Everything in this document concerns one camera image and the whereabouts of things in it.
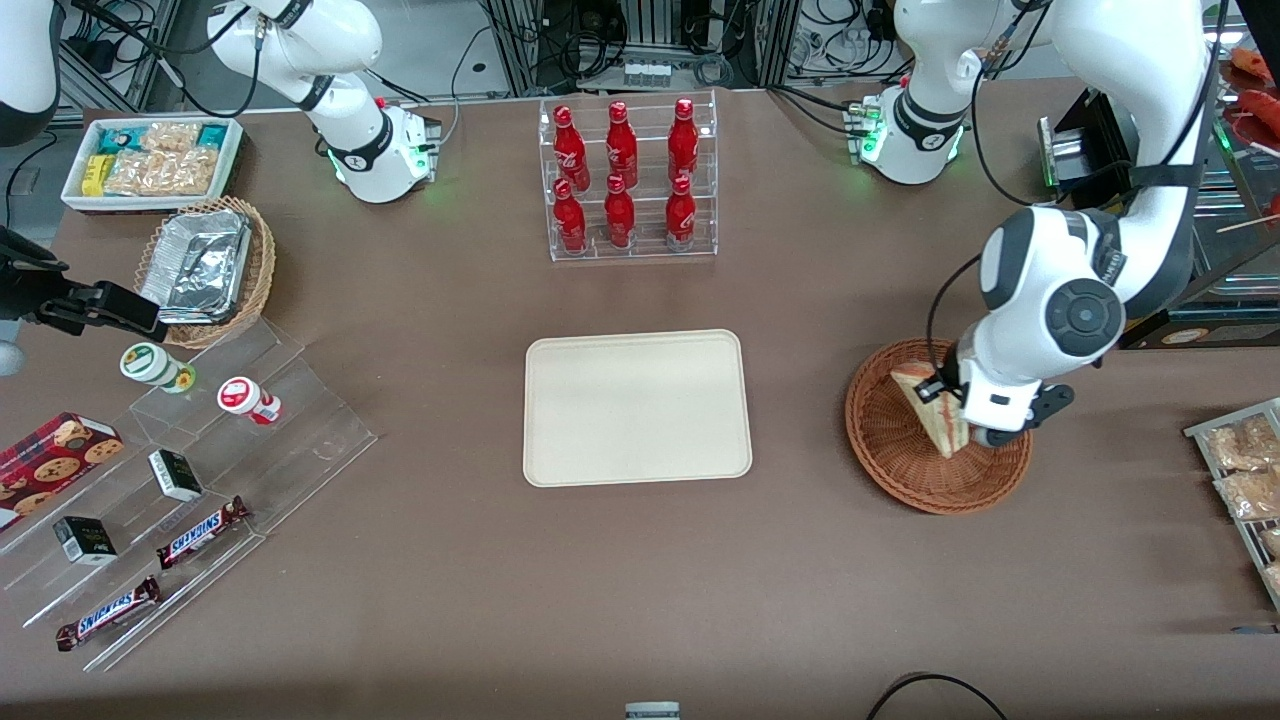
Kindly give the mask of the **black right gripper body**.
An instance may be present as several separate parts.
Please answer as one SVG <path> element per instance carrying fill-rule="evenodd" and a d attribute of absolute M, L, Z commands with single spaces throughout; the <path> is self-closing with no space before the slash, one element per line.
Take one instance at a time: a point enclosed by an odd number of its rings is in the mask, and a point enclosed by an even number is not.
<path fill-rule="evenodd" d="M 15 322 L 61 297 L 68 264 L 10 228 L 1 228 L 1 319 Z"/>

